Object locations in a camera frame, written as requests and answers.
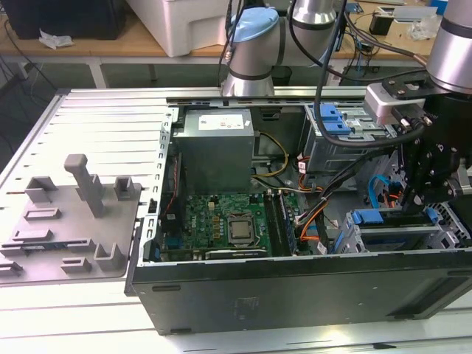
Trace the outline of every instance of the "metal slotted platform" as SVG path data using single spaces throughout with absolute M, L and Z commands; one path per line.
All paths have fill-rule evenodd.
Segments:
M 347 99 L 364 94 L 362 88 L 326 91 Z M 314 90 L 284 88 L 277 94 L 312 97 Z M 10 236 L 23 210 L 30 177 L 50 175 L 57 185 L 74 183 L 62 168 L 69 153 L 85 153 L 88 170 L 99 174 L 102 183 L 130 175 L 142 184 L 138 217 L 144 216 L 158 186 L 158 160 L 165 159 L 165 154 L 159 158 L 163 124 L 176 113 L 167 107 L 166 97 L 217 95 L 212 88 L 143 88 L 73 90 L 56 96 L 0 175 L 0 241 Z M 388 350 L 395 354 L 472 352 L 470 293 L 425 321 L 161 337 L 139 299 L 126 297 L 124 287 L 120 278 L 0 288 L 2 352 L 63 353 L 64 348 L 77 348 L 81 353 L 128 354 L 152 348 L 156 353 L 371 353 L 382 347 L 374 343 L 395 346 Z

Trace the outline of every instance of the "white plastic box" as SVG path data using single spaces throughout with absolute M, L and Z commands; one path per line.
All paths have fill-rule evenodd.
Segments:
M 224 45 L 228 0 L 127 0 L 170 57 Z M 233 0 L 233 13 L 237 0 Z

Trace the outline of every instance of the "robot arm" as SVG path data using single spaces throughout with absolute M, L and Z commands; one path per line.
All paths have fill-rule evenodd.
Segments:
M 419 139 L 398 151 L 406 183 L 401 204 L 407 212 L 472 194 L 467 174 L 472 149 L 471 10 L 471 1 L 449 1 L 427 73 L 367 89 L 366 111 L 380 123 L 393 119 L 405 129 L 420 119 L 426 126 Z
M 309 53 L 320 58 L 333 33 L 336 12 L 333 0 L 299 0 L 293 8 L 296 37 Z M 223 96 L 274 94 L 273 66 L 312 64 L 291 37 L 288 19 L 273 9 L 244 10 L 237 23 Z

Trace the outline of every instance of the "black computer case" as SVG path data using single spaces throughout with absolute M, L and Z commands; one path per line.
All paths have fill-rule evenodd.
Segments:
M 33 39 L 39 29 L 73 38 L 116 39 L 125 26 L 124 0 L 2 0 L 17 36 Z
M 252 125 L 259 128 L 257 119 Z M 336 220 L 364 205 L 350 193 L 330 199 Z M 459 198 L 454 213 L 441 212 L 441 222 L 457 235 L 470 233 L 471 202 Z M 428 319 L 472 289 L 469 237 L 463 248 L 175 261 L 161 258 L 164 237 L 156 225 L 150 212 L 136 232 L 126 294 L 139 297 L 163 336 Z

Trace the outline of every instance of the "expansion slot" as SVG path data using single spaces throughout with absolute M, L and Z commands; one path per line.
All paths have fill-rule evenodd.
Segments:
M 285 205 L 283 195 L 279 194 L 278 201 L 280 203 L 280 209 L 282 210 L 283 223 L 285 225 L 285 233 L 287 235 L 288 248 L 290 254 L 294 254 L 296 250 L 296 240 L 294 228 L 291 225 L 290 218 L 288 217 L 287 206 Z
M 264 195 L 268 235 L 271 241 L 272 256 L 274 257 L 291 255 L 279 199 L 279 195 Z

